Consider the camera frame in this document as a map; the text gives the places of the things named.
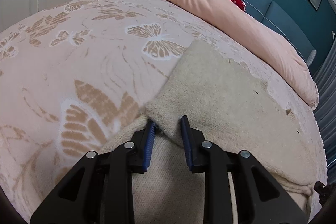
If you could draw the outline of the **beige knit sweater black hearts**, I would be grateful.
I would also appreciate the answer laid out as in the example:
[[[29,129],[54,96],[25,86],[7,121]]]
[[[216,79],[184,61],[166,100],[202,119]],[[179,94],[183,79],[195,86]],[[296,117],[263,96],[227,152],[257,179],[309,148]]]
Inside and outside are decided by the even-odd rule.
[[[256,78],[243,62],[194,41],[159,94],[102,148],[128,141],[148,119],[158,126],[149,170],[133,176],[137,223],[203,221],[205,177],[187,167],[182,116],[224,151],[250,151],[307,217],[316,213],[313,185],[326,180],[326,156],[312,109],[274,73]]]

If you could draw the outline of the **blue curtain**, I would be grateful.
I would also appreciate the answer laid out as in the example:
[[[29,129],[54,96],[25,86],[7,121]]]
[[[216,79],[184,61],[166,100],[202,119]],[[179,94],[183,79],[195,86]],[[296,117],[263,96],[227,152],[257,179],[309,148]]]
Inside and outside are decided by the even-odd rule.
[[[319,104],[314,115],[329,167],[335,162],[335,42],[313,79],[319,91]]]

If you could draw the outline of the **pink butterfly bedspread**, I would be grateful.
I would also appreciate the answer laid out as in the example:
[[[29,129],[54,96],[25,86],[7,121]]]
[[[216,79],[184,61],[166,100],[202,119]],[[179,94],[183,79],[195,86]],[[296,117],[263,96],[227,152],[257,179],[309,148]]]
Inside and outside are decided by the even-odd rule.
[[[289,158],[301,180],[326,180],[309,106],[267,63],[221,30],[165,0],[75,0],[1,33],[1,188],[28,221],[88,151],[131,124],[195,41],[277,102],[295,124]]]

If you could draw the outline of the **pink folded duvet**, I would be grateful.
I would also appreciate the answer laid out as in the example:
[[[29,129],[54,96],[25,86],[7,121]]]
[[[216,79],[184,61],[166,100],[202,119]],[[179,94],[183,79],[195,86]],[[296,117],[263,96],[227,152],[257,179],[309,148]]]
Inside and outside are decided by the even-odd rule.
[[[242,11],[231,0],[167,0],[220,29],[270,65],[312,109],[319,92],[308,66],[282,35]]]

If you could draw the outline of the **teal upholstered headboard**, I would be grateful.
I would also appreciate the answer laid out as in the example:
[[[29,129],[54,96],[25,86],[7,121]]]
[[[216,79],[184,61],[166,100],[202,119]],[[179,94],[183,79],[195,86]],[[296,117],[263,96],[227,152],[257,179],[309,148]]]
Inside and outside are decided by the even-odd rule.
[[[297,23],[274,0],[242,0],[246,13],[291,43],[307,66],[311,66],[317,50]]]

